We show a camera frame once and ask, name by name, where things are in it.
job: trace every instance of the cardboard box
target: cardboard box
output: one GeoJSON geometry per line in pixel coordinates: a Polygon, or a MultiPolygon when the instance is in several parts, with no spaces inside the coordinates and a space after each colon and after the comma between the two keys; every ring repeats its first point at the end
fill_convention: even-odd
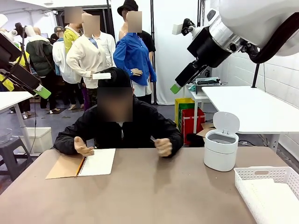
{"type": "Polygon", "coordinates": [[[201,132],[197,133],[197,135],[203,137],[204,141],[205,141],[205,138],[206,138],[206,134],[211,131],[211,130],[215,130],[216,128],[214,127],[214,124],[213,123],[203,123],[201,124],[202,128],[204,130],[202,130],[201,132]]]}

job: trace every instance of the hand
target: hand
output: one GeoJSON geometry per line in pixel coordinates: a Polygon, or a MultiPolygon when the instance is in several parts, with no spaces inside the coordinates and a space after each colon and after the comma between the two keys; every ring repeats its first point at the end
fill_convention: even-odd
{"type": "Polygon", "coordinates": [[[157,148],[160,157],[167,157],[171,155],[172,143],[169,139],[157,139],[155,141],[155,147],[157,148]]]}
{"type": "Polygon", "coordinates": [[[142,75],[142,71],[139,69],[131,69],[131,71],[133,72],[133,76],[141,76],[142,75]]]}
{"type": "Polygon", "coordinates": [[[82,138],[80,137],[74,138],[74,147],[79,154],[85,157],[94,155],[94,148],[93,147],[87,148],[86,144],[83,142],[82,138]]]}

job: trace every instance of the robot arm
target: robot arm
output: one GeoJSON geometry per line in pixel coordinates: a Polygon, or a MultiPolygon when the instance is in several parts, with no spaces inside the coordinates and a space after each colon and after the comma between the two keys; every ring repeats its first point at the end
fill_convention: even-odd
{"type": "MultiPolygon", "coordinates": [[[[0,14],[0,25],[3,26],[7,21],[7,17],[0,14]]],[[[13,43],[14,37],[21,35],[24,40],[27,35],[35,35],[31,26],[23,27],[20,23],[16,23],[15,26],[16,29],[11,30],[10,32],[0,32],[0,73],[5,77],[2,82],[9,79],[13,84],[30,92],[32,95],[37,93],[41,97],[47,99],[50,92],[40,85],[40,80],[18,63],[13,63],[17,58],[21,59],[23,57],[22,51],[20,51],[13,43]]]]}
{"type": "Polygon", "coordinates": [[[299,52],[298,0],[220,0],[219,12],[207,15],[209,26],[195,27],[189,19],[175,25],[173,34],[192,33],[188,51],[196,58],[175,79],[171,91],[178,93],[207,67],[216,68],[231,54],[242,50],[254,63],[274,55],[299,52]]]}

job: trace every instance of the pencil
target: pencil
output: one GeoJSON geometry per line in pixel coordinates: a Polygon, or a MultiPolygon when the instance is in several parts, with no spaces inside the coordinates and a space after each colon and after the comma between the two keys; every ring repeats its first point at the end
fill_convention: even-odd
{"type": "Polygon", "coordinates": [[[77,170],[77,172],[76,172],[76,176],[78,176],[78,174],[79,174],[79,172],[80,172],[80,170],[81,170],[81,168],[82,168],[82,165],[83,165],[83,162],[84,162],[85,159],[86,159],[86,157],[83,157],[83,159],[82,159],[82,161],[81,161],[81,163],[80,163],[80,166],[79,166],[79,168],[78,168],[78,170],[77,170]]]}

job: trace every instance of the black hat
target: black hat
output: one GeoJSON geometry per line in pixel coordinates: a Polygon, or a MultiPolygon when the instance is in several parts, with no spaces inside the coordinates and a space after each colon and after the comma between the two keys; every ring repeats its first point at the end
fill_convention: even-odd
{"type": "Polygon", "coordinates": [[[111,79],[100,79],[99,88],[127,88],[132,87],[131,79],[128,73],[122,69],[112,67],[101,71],[101,73],[110,73],[111,79]]]}
{"type": "Polygon", "coordinates": [[[123,9],[126,9],[128,11],[138,11],[138,5],[134,0],[125,0],[123,6],[117,9],[118,14],[121,16],[123,9]]]}

